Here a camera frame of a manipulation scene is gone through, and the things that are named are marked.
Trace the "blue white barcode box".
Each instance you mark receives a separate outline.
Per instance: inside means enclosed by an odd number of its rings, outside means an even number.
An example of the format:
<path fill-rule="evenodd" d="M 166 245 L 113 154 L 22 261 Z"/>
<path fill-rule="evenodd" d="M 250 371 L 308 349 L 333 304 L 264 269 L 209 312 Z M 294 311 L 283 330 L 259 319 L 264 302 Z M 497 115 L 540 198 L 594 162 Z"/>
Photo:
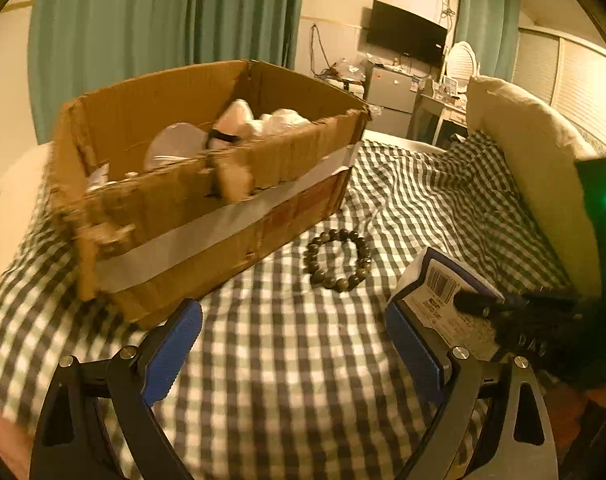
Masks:
<path fill-rule="evenodd" d="M 455 308 L 457 292 L 473 292 L 497 300 L 505 296 L 466 263 L 430 246 L 407 266 L 388 304 L 405 300 L 409 310 L 427 328 L 435 330 L 450 346 L 463 346 L 480 360 L 489 361 L 500 347 L 489 321 Z"/>

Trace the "white plastic bag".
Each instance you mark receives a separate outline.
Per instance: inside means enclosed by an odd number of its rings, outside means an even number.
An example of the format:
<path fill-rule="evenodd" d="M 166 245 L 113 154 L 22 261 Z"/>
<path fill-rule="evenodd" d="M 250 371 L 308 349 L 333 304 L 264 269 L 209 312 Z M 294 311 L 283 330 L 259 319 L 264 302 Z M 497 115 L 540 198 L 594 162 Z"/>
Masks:
<path fill-rule="evenodd" d="M 301 116 L 296 110 L 289 108 L 279 108 L 271 114 L 263 114 L 251 122 L 252 132 L 255 136 L 272 136 L 273 134 L 283 133 L 289 129 L 309 125 L 311 122 Z"/>

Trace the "crushed clear plastic bottle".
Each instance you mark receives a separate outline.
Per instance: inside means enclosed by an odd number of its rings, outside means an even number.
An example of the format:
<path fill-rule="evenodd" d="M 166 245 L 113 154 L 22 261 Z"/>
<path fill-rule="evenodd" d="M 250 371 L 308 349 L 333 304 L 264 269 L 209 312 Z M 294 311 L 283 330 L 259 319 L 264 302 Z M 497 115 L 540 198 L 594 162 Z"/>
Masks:
<path fill-rule="evenodd" d="M 151 171 L 195 157 L 204 150 L 205 144 L 205 131 L 188 122 L 176 122 L 152 140 L 143 157 L 143 169 Z"/>

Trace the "white plush bear toy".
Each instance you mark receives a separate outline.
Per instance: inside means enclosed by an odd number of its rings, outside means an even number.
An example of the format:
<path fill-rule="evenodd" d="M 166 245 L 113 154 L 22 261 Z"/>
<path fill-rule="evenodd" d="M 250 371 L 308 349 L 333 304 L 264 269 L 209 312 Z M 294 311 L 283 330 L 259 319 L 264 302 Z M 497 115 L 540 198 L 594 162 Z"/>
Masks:
<path fill-rule="evenodd" d="M 209 150 L 231 148 L 254 136 L 254 116 L 245 100 L 234 100 L 217 119 L 207 136 L 205 147 Z"/>

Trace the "beige pillow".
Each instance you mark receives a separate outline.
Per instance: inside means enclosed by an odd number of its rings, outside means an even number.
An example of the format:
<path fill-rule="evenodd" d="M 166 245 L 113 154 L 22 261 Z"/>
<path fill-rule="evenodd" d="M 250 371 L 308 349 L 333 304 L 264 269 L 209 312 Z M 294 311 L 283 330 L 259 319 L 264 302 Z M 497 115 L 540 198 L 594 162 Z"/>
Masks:
<path fill-rule="evenodd" d="M 596 151 L 541 99 L 500 78 L 474 76 L 467 86 L 467 127 L 502 150 L 533 217 L 570 283 L 583 296 L 602 294 L 595 229 L 585 209 L 576 163 Z"/>

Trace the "green checkered bed sheet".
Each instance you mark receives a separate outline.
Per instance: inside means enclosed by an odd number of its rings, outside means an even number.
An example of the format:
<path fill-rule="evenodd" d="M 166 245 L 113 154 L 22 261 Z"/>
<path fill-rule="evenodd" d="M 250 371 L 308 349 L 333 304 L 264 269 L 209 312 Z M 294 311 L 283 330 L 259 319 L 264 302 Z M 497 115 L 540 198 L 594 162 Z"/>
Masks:
<path fill-rule="evenodd" d="M 76 298 L 74 249 L 44 193 L 0 278 L 0 410 L 29 432 L 61 354 L 111 358 L 144 335 L 105 300 Z M 303 270 L 305 246 L 331 228 L 354 229 L 371 250 L 370 274 L 347 294 L 312 288 Z M 431 416 L 384 306 L 427 246 L 501 292 L 569 286 L 488 136 L 440 154 L 365 141 L 336 214 L 201 300 L 202 333 L 155 407 L 193 477 L 392 479 Z"/>

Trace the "brown cardboard box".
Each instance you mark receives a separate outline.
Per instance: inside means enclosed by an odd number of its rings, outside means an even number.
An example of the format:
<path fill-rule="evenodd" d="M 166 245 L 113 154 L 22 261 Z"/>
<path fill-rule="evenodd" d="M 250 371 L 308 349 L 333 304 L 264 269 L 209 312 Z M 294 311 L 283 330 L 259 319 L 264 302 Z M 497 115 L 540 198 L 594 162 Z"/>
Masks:
<path fill-rule="evenodd" d="M 303 124 L 229 143 L 169 166 L 144 155 L 166 127 L 217 129 L 233 102 L 286 108 Z M 52 141 L 50 204 L 76 250 L 79 299 L 108 299 L 152 327 L 289 243 L 340 207 L 366 103 L 259 61 L 163 70 L 62 107 Z"/>

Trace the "white side desk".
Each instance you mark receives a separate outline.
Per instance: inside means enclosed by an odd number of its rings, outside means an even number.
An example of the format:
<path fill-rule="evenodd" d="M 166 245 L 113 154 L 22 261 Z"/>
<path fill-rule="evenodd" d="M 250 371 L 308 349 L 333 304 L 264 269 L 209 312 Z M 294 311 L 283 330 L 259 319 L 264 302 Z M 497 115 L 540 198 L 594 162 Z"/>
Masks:
<path fill-rule="evenodd" d="M 460 108 L 419 93 L 411 115 L 408 135 L 411 140 L 448 148 L 454 136 L 468 136 L 466 112 Z"/>

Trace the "white oval mirror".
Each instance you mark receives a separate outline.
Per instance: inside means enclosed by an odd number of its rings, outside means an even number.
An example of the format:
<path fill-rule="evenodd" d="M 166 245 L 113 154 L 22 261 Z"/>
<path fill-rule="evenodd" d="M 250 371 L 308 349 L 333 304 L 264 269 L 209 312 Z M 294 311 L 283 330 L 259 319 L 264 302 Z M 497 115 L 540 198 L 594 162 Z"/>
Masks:
<path fill-rule="evenodd" d="M 478 75 L 480 63 L 476 54 L 467 41 L 457 41 L 445 56 L 443 76 L 468 84 L 471 77 Z"/>

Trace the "grey mini fridge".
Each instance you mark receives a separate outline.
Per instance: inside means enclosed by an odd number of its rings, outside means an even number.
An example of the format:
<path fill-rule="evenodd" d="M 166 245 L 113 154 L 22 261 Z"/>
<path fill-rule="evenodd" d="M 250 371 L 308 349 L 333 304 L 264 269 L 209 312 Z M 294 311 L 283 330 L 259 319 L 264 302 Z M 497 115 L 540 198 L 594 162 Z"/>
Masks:
<path fill-rule="evenodd" d="M 365 101 L 369 106 L 378 107 L 379 112 L 371 112 L 373 120 L 369 122 L 369 129 L 407 138 L 416 96 L 410 76 L 388 70 L 382 65 L 370 64 Z"/>

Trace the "green curtain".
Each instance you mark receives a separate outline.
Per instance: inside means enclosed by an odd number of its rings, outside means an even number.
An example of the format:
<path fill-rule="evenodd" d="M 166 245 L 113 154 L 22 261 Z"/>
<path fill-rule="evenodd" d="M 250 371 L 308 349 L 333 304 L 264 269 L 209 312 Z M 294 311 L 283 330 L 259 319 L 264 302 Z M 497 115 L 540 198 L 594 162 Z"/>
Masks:
<path fill-rule="evenodd" d="M 36 139 L 63 103 L 109 84 L 190 64 L 294 66 L 302 0 L 35 0 L 28 88 Z"/>
<path fill-rule="evenodd" d="M 458 0 L 454 41 L 474 51 L 482 75 L 512 80 L 520 0 Z"/>

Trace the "black wall television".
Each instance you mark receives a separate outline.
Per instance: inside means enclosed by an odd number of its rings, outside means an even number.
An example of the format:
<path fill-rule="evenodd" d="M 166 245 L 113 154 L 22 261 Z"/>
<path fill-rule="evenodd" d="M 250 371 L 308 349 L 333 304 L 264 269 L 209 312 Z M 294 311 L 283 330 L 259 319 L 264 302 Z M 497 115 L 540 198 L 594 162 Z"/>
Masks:
<path fill-rule="evenodd" d="M 420 15 L 379 0 L 373 2 L 367 42 L 437 67 L 442 64 L 447 29 Z"/>

